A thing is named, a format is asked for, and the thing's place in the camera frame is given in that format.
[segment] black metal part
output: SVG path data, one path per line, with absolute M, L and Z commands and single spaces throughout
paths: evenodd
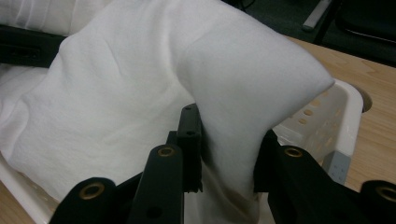
M 187 189 L 202 187 L 201 164 L 183 163 L 200 158 L 201 137 L 198 108 L 186 106 L 177 132 L 169 133 L 166 145 L 150 151 L 143 173 L 118 186 L 104 178 L 79 183 L 50 224 L 183 223 L 184 171 L 199 171 L 195 180 L 188 179 L 193 184 Z M 193 153 L 186 156 L 191 148 Z M 263 138 L 254 182 L 256 192 L 269 193 L 277 224 L 396 223 L 396 185 L 370 181 L 361 193 L 348 189 L 333 182 L 305 150 L 281 146 L 273 131 Z
M 183 155 L 179 147 L 151 150 L 127 223 L 183 223 Z
M 58 205 L 49 224 L 113 223 L 116 186 L 105 178 L 90 178 L 77 184 Z
M 202 191 L 202 123 L 196 104 L 185 106 L 177 128 L 177 145 L 183 150 L 184 192 Z
M 396 186 L 363 184 L 361 193 L 334 182 L 299 147 L 281 146 L 276 134 L 263 138 L 254 170 L 256 192 L 268 192 L 279 223 L 396 223 Z
M 0 63 L 50 67 L 65 39 L 61 35 L 0 25 Z

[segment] white bin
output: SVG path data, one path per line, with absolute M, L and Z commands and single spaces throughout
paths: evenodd
M 349 84 L 336 80 L 333 87 L 284 120 L 274 131 L 281 145 L 302 147 L 318 161 L 337 152 L 336 156 L 325 160 L 325 169 L 335 181 L 343 183 L 347 176 L 348 158 L 355 148 L 362 107 L 361 95 Z M 333 168 L 340 167 L 340 163 L 344 168 L 334 171 Z M 2 156 L 0 179 L 36 223 L 49 222 L 58 203 L 39 186 L 10 168 Z

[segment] black plastic bracket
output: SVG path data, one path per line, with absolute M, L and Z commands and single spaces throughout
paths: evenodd
M 0 63 L 50 67 L 65 36 L 0 25 Z
M 151 150 L 127 223 L 183 223 L 183 155 L 179 147 Z
M 196 104 L 183 107 L 177 128 L 176 145 L 183 150 L 184 192 L 203 191 L 202 187 L 202 123 Z
M 339 185 L 307 151 L 281 146 L 272 130 L 262 140 L 254 180 L 256 192 L 269 193 L 276 224 L 396 223 L 395 185 L 368 181 L 360 193 Z

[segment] wooden table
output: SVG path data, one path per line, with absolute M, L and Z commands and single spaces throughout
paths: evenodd
M 290 40 L 311 52 L 335 78 L 367 91 L 374 102 L 361 117 L 346 186 L 360 190 L 364 181 L 372 179 L 396 184 L 396 68 Z M 7 190 L 0 190 L 0 222 L 33 223 Z

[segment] white cloth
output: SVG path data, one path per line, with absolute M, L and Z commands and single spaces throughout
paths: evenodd
M 0 0 L 0 24 L 72 35 L 112 0 Z
M 1 151 L 57 200 L 89 177 L 141 172 L 180 109 L 198 104 L 204 193 L 187 195 L 185 218 L 205 224 L 257 222 L 263 135 L 333 83 L 303 49 L 217 0 L 115 0 L 48 71 L 10 78 L 15 69 L 0 80 Z

